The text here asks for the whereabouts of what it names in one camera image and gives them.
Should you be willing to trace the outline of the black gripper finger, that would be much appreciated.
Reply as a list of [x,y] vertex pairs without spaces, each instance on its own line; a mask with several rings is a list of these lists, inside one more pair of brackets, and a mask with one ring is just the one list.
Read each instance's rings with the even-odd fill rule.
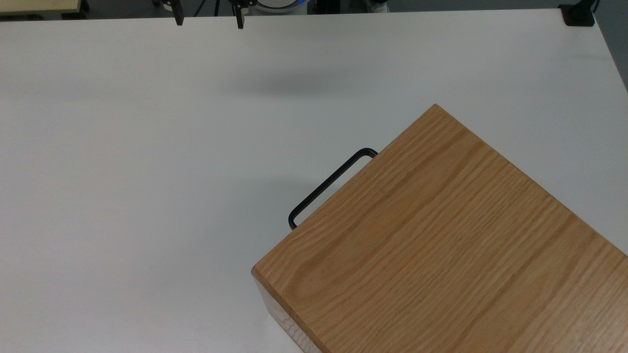
[[177,26],[182,26],[184,22],[183,7],[180,0],[165,0],[164,8],[173,13]]
[[249,13],[251,7],[256,6],[255,0],[232,0],[234,16],[237,20],[238,29],[244,28],[244,18]]

